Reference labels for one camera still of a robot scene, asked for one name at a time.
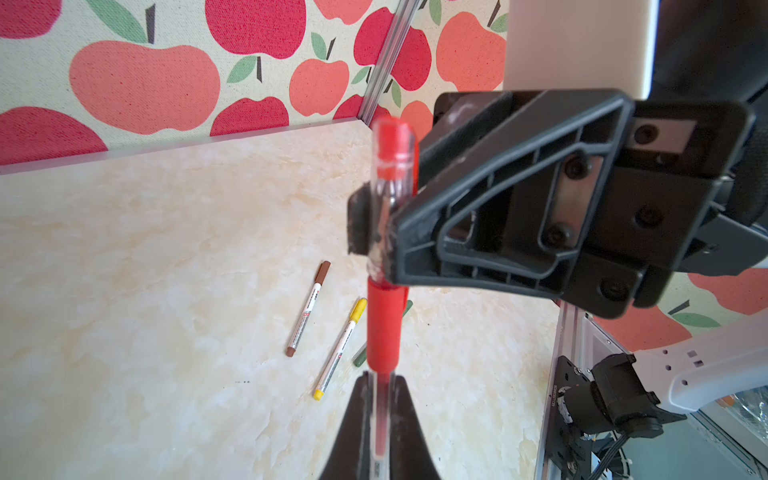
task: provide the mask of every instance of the red pen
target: red pen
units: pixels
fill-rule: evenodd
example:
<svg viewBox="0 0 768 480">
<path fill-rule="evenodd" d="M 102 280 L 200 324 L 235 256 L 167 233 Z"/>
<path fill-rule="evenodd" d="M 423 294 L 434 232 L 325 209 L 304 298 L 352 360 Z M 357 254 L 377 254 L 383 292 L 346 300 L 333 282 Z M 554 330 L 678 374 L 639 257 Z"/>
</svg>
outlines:
<svg viewBox="0 0 768 480">
<path fill-rule="evenodd" d="M 386 226 L 415 192 L 415 149 L 416 138 L 406 122 L 384 117 L 373 125 L 368 253 L 368 365 L 373 391 L 370 478 L 389 479 L 392 381 L 400 357 L 401 318 L 408 289 L 386 281 L 385 261 L 391 250 Z"/>
</svg>

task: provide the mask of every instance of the brown marker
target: brown marker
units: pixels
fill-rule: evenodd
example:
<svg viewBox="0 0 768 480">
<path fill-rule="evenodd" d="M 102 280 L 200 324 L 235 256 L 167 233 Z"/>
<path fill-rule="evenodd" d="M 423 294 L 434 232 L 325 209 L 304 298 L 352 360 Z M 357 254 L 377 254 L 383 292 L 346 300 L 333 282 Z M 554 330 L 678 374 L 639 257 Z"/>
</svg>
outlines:
<svg viewBox="0 0 768 480">
<path fill-rule="evenodd" d="M 317 300 L 317 294 L 320 293 L 320 287 L 323 286 L 323 280 L 326 279 L 330 267 L 331 262 L 326 260 L 320 264 L 320 268 L 317 270 L 315 284 L 312 286 L 312 293 L 310 293 L 310 297 L 306 301 L 304 311 L 301 313 L 301 319 L 299 320 L 298 325 L 296 325 L 296 329 L 293 331 L 293 337 L 291 337 L 290 344 L 286 350 L 286 355 L 288 356 L 293 356 L 293 354 L 296 353 L 296 348 L 299 346 L 299 340 L 301 340 L 301 334 L 304 333 L 306 321 L 310 318 L 312 308 L 315 306 L 315 300 Z"/>
</svg>

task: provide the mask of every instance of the metal plate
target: metal plate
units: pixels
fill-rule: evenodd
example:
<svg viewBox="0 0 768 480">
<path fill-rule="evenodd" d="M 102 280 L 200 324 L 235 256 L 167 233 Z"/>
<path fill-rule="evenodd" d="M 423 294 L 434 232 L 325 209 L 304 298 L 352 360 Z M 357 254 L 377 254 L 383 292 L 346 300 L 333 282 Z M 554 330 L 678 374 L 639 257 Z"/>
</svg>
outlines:
<svg viewBox="0 0 768 480">
<path fill-rule="evenodd" d="M 558 358 L 548 404 L 545 454 L 568 478 L 574 477 L 574 467 L 578 466 L 580 478 L 574 480 L 585 480 L 591 472 L 592 442 L 581 439 L 582 432 L 578 427 L 565 423 L 558 411 L 557 396 L 561 389 L 573 388 L 583 383 L 589 383 L 589 379 L 570 360 L 564 356 Z"/>
<path fill-rule="evenodd" d="M 549 222 L 545 230 L 556 223 L 567 224 L 574 231 L 574 235 L 565 241 L 565 247 L 576 247 L 581 238 L 581 227 L 584 225 L 584 218 L 587 216 L 589 204 L 594 196 L 594 186 L 598 183 L 603 168 L 603 157 L 599 155 L 591 155 L 588 161 L 591 164 L 589 175 L 580 180 L 572 180 L 565 174 L 565 165 L 568 160 L 562 162 L 558 175 L 558 185 L 555 188 Z"/>
<path fill-rule="evenodd" d="M 690 136 L 696 129 L 695 120 L 670 120 L 666 118 L 633 118 L 632 126 L 627 136 L 625 148 L 664 152 L 667 154 L 682 154 L 688 145 Z M 655 129 L 656 136 L 652 141 L 638 143 L 638 130 L 648 127 Z"/>
</svg>

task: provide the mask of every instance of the yellow marker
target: yellow marker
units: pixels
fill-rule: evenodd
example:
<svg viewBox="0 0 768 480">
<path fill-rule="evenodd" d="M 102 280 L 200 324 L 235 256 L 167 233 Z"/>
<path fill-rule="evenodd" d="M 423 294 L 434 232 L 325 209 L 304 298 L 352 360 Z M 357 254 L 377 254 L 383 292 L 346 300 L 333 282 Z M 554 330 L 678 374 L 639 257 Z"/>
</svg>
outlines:
<svg viewBox="0 0 768 480">
<path fill-rule="evenodd" d="M 352 310 L 352 314 L 349 315 L 349 323 L 346 324 L 344 333 L 341 335 L 339 342 L 336 344 L 336 351 L 328 360 L 326 369 L 323 370 L 323 375 L 320 377 L 320 381 L 317 383 L 317 387 L 315 388 L 315 395 L 313 397 L 318 402 L 323 397 L 323 394 L 331 381 L 333 370 L 335 370 L 336 366 L 339 365 L 341 354 L 344 353 L 344 346 L 346 345 L 347 340 L 349 340 L 349 336 L 352 335 L 352 331 L 355 329 L 355 325 L 357 325 L 358 321 L 360 320 L 362 312 L 365 311 L 366 306 L 368 306 L 368 300 L 361 298 L 357 301 L 354 310 Z"/>
</svg>

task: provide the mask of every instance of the marker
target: marker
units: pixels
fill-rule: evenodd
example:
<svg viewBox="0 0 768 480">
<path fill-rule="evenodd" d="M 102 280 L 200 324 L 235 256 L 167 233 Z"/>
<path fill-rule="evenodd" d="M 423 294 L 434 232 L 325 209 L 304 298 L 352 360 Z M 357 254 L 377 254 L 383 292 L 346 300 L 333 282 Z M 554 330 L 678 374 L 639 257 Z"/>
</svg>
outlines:
<svg viewBox="0 0 768 480">
<path fill-rule="evenodd" d="M 403 316 L 406 316 L 406 313 L 408 313 L 408 310 L 411 309 L 413 306 L 413 302 L 411 300 L 408 300 L 408 303 L 406 304 L 406 311 L 402 313 Z M 355 355 L 355 359 L 352 361 L 352 363 L 355 364 L 355 366 L 361 366 L 363 363 L 366 362 L 368 359 L 368 343 L 363 343 L 362 348 L 357 352 L 357 355 Z"/>
<path fill-rule="evenodd" d="M 328 269 L 330 267 L 331 262 L 326 260 L 320 264 L 320 268 L 317 270 L 317 275 L 315 275 L 315 284 L 312 285 L 312 293 L 310 293 L 310 297 L 306 300 L 304 311 L 301 313 L 301 319 L 296 325 L 296 329 L 293 331 L 293 337 L 291 337 L 290 344 L 286 350 L 286 355 L 288 356 L 293 356 L 293 354 L 296 353 L 296 348 L 299 346 L 299 340 L 301 340 L 301 334 L 304 333 L 306 321 L 310 318 L 312 308 L 315 306 L 315 300 L 317 300 L 317 294 L 320 293 L 320 287 L 323 286 L 323 280 L 326 279 L 326 275 L 328 274 Z"/>
<path fill-rule="evenodd" d="M 366 305 L 368 305 L 368 300 L 361 298 L 357 301 L 354 310 L 352 310 L 352 314 L 349 315 L 349 323 L 346 324 L 344 333 L 342 333 L 339 342 L 336 344 L 336 350 L 333 352 L 333 356 L 328 359 L 326 369 L 323 370 L 323 374 L 320 376 L 320 381 L 317 383 L 317 387 L 315 388 L 314 397 L 318 402 L 325 394 L 326 388 L 331 381 L 333 370 L 335 370 L 336 366 L 339 365 L 341 354 L 344 353 L 344 346 L 346 345 L 347 340 L 349 340 L 349 336 L 352 335 L 352 331 L 355 329 L 355 325 L 357 325 L 357 322 L 360 320 L 362 312 L 365 311 Z"/>
</svg>

